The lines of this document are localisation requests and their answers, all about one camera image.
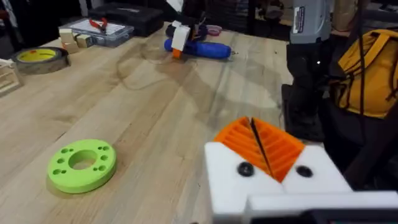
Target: green disc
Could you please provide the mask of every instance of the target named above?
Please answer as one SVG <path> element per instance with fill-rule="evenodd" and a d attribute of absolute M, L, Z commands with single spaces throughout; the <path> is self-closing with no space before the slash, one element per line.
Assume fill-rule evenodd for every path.
<path fill-rule="evenodd" d="M 105 184 L 116 170 L 116 152 L 108 143 L 86 139 L 60 149 L 49 163 L 47 174 L 62 192 L 77 194 Z"/>

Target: yellow bag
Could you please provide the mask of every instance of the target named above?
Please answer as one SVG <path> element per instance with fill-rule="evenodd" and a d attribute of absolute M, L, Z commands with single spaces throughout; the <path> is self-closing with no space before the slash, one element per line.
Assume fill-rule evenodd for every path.
<path fill-rule="evenodd" d="M 364 115 L 383 118 L 398 93 L 398 32 L 372 30 L 363 35 L 365 61 Z M 340 58 L 346 79 L 331 84 L 335 103 L 359 114 L 361 62 L 357 40 Z"/>

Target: black case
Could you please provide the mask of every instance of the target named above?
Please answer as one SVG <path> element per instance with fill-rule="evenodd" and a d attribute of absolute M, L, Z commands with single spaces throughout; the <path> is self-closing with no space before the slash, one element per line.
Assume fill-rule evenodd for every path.
<path fill-rule="evenodd" d="M 92 19 L 105 17 L 109 22 L 134 26 L 134 35 L 147 37 L 163 27 L 163 12 L 158 9 L 109 3 L 88 12 Z"/>

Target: orange ribbed part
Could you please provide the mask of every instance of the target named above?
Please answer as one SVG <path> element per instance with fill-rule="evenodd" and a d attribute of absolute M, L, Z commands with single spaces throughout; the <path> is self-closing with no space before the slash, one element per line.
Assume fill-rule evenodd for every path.
<path fill-rule="evenodd" d="M 295 137 L 260 119 L 253 118 L 250 122 L 247 117 L 229 124 L 214 141 L 223 143 L 279 182 L 304 149 L 304 144 Z"/>
<path fill-rule="evenodd" d="M 181 58 L 181 50 L 177 50 L 177 49 L 173 49 L 173 57 L 176 59 L 180 59 Z"/>

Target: blue tool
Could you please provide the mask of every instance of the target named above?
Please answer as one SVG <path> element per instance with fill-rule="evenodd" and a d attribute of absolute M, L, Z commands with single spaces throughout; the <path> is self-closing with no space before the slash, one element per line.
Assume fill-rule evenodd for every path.
<path fill-rule="evenodd" d="M 173 51 L 172 40 L 167 39 L 164 42 L 164 49 L 169 52 Z M 225 44 L 192 42 L 188 40 L 187 43 L 185 43 L 183 53 L 206 58 L 224 59 L 231 56 L 232 50 L 231 47 Z"/>

